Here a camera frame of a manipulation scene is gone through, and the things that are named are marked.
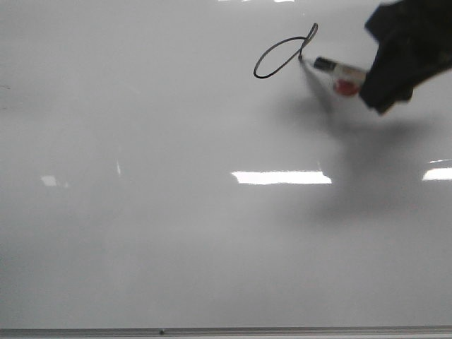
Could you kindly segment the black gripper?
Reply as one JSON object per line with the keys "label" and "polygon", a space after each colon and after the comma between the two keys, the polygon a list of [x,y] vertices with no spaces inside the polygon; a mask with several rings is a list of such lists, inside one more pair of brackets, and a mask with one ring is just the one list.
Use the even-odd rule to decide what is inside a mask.
{"label": "black gripper", "polygon": [[365,23],[378,49],[359,96],[383,115],[414,89],[451,70],[451,2],[381,3]]}

